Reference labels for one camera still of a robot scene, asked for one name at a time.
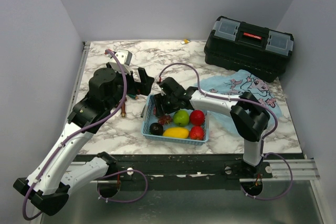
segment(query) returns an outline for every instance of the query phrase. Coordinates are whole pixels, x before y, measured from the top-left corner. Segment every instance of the yellow mango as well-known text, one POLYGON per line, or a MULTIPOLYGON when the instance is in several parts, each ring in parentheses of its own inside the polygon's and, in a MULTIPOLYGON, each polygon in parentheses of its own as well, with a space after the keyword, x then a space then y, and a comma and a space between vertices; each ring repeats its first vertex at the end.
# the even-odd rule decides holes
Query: yellow mango
POLYGON ((176 138, 187 138, 189 136, 189 130, 183 127, 173 127, 163 132, 163 136, 176 137, 176 138))

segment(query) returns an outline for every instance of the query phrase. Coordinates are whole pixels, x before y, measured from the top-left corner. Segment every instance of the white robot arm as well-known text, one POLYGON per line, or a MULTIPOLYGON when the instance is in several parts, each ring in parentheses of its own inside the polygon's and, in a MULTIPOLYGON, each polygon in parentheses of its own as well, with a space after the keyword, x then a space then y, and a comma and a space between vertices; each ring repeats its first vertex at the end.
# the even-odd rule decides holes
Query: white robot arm
MULTIPOLYGON (((106 68, 98 69, 94 73, 89 81, 87 95, 74 106, 68 117, 68 124, 49 154, 27 178, 18 178, 14 183, 17 191, 50 216, 56 214, 65 205, 69 195, 81 186, 96 178, 117 172, 116 160, 105 152, 97 154, 92 161, 79 169, 69 173, 66 173, 66 170, 102 124, 90 129, 86 127, 110 115, 111 110, 120 101, 123 95, 121 68, 127 73, 127 94, 149 95, 151 92, 154 78, 147 76, 143 68, 138 69, 141 82, 134 81, 133 72, 128 68, 131 54, 125 50, 118 50, 115 56, 120 59, 121 66, 111 62, 106 68), (83 128, 87 130, 64 143, 72 133, 83 128), (45 170, 39 177, 42 168, 45 170)), ((163 92, 154 96, 157 116, 170 114, 179 109, 214 111, 231 116, 238 133, 245 140, 243 155, 245 168, 252 170, 252 173, 255 172, 262 162, 260 138, 270 116, 265 109, 244 102, 247 100, 258 102, 251 93, 231 97, 216 95, 217 98, 211 98, 196 87, 185 90, 170 77, 160 82, 159 86, 163 92)))
POLYGON ((68 116, 68 123, 46 158, 27 178, 18 178, 14 183, 17 191, 48 215, 56 214, 65 205, 71 193, 106 175, 111 164, 115 163, 113 157, 103 152, 79 169, 66 173, 80 149, 102 126, 99 121, 109 116, 121 100, 124 93, 121 72, 126 73, 127 94, 149 95, 151 92, 154 78, 149 77, 144 68, 138 68, 141 81, 134 80, 133 72, 128 68, 132 57, 130 52, 107 50, 106 54, 110 55, 109 52, 114 54, 113 58, 116 57, 119 62, 109 62, 105 68, 95 71, 89 80, 88 93, 73 107, 68 116), (69 140, 70 135, 81 130, 83 132, 69 140))

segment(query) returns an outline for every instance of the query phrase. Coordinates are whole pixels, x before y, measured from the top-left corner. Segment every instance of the white wall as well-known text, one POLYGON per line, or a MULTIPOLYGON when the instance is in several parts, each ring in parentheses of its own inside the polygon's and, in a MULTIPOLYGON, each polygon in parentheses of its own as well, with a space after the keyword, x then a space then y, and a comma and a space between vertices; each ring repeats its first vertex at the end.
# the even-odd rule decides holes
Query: white wall
POLYGON ((27 223, 13 183, 58 138, 83 45, 60 0, 0 6, 0 223, 27 223))
POLYGON ((281 84, 336 220, 336 0, 293 0, 278 29, 294 35, 293 59, 281 84))
POLYGON ((62 0, 84 40, 207 39, 220 15, 276 28, 292 0, 62 0))

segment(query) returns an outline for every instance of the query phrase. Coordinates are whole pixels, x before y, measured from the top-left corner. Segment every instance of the blue basket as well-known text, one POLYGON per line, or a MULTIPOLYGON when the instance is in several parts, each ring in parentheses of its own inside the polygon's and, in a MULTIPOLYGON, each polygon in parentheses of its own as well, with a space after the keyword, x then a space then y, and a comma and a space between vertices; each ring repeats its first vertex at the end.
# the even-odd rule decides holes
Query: blue basket
MULTIPOLYGON (((156 136, 152 135, 149 132, 149 127, 152 123, 157 123, 158 118, 153 114, 154 110, 154 96, 150 95, 147 98, 147 103, 145 107, 145 112, 143 116, 143 122, 141 127, 141 133, 144 135, 144 137, 148 140, 156 140, 156 141, 166 141, 166 142, 173 142, 173 143, 180 143, 180 144, 193 144, 193 145, 203 145, 205 142, 209 140, 209 118, 207 115, 207 111, 203 111, 205 115, 205 122, 203 123, 203 131, 204 131, 204 138, 203 140, 192 140, 190 138, 175 138, 175 137, 166 137, 166 136, 156 136)), ((163 126, 164 130, 167 130, 168 128, 177 127, 173 122, 170 124, 166 124, 163 126)), ((189 123, 185 128, 187 128, 189 131, 193 125, 189 123)))

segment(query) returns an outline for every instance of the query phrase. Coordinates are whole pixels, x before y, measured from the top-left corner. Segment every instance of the toolbox lid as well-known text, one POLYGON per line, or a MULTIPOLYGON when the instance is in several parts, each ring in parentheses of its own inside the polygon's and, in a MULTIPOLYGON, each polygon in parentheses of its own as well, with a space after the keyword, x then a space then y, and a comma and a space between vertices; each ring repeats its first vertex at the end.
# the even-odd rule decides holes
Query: toolbox lid
POLYGON ((240 22, 221 18, 216 21, 213 30, 215 30, 215 36, 235 41, 239 25, 240 22))
POLYGON ((276 31, 269 31, 265 49, 267 51, 288 56, 288 52, 293 51, 293 41, 287 34, 278 33, 276 31))

